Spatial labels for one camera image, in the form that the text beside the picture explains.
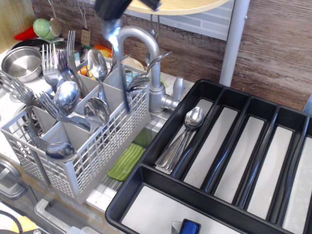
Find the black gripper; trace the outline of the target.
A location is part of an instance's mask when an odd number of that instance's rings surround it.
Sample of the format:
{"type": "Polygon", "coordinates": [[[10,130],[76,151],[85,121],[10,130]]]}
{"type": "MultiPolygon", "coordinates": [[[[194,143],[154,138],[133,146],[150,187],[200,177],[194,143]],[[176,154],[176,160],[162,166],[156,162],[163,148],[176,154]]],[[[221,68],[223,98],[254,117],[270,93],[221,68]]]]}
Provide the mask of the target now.
{"type": "MultiPolygon", "coordinates": [[[[160,0],[140,0],[153,11],[158,11],[160,0]]],[[[96,0],[95,12],[102,20],[119,19],[127,9],[131,0],[96,0]]]]}

